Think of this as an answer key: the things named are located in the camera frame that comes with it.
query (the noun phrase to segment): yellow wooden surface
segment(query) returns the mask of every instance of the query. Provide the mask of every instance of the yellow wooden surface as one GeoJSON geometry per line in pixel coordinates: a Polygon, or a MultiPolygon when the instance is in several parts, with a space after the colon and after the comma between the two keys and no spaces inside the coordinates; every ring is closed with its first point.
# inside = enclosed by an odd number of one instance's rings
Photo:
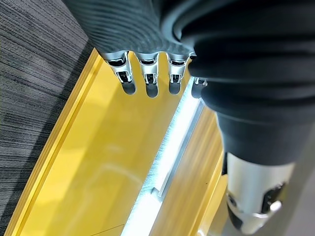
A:
{"type": "Polygon", "coordinates": [[[151,99],[134,54],[130,59],[133,96],[94,50],[6,235],[120,235],[189,79],[180,94],[171,95],[161,55],[159,95],[151,99]]]}
{"type": "Polygon", "coordinates": [[[194,236],[205,228],[211,199],[218,198],[214,190],[220,182],[221,155],[215,115],[204,108],[150,236],[194,236]]]}

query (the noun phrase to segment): metal fingertip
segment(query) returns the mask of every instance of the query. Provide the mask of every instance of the metal fingertip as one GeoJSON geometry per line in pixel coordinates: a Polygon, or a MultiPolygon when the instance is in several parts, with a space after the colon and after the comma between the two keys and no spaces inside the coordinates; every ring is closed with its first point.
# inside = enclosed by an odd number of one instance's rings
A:
{"type": "Polygon", "coordinates": [[[125,93],[129,95],[133,95],[136,93],[136,85],[133,80],[130,83],[122,83],[122,86],[125,93]]]}
{"type": "Polygon", "coordinates": [[[171,94],[176,95],[181,90],[181,84],[179,83],[169,83],[168,90],[171,94]]]}
{"type": "Polygon", "coordinates": [[[156,97],[158,95],[158,85],[146,84],[146,92],[150,98],[156,97]]]}

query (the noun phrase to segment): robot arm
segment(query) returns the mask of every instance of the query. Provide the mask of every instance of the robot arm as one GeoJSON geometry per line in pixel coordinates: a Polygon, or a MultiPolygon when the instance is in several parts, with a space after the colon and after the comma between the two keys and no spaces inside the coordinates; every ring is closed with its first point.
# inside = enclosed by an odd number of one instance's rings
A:
{"type": "Polygon", "coordinates": [[[315,120],[315,0],[64,0],[124,90],[136,86],[134,51],[147,94],[158,94],[167,52],[169,90],[189,72],[217,113],[233,225],[256,232],[282,206],[315,120]]]}

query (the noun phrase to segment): striped gray carpet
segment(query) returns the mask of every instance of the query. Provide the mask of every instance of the striped gray carpet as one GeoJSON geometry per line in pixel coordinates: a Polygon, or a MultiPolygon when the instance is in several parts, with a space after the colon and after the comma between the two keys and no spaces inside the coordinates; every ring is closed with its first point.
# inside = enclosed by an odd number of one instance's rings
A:
{"type": "Polygon", "coordinates": [[[0,7],[0,235],[91,51],[61,0],[0,7]]]}

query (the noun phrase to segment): white light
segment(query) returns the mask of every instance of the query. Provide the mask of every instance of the white light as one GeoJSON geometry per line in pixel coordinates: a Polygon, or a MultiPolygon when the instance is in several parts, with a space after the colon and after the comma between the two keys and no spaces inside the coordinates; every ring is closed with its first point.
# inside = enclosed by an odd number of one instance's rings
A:
{"type": "Polygon", "coordinates": [[[198,233],[199,233],[201,236],[205,236],[205,234],[202,232],[202,230],[198,230],[198,233]]]}
{"type": "Polygon", "coordinates": [[[271,204],[270,210],[271,211],[277,211],[281,208],[282,203],[280,201],[275,201],[274,203],[271,204]]]}

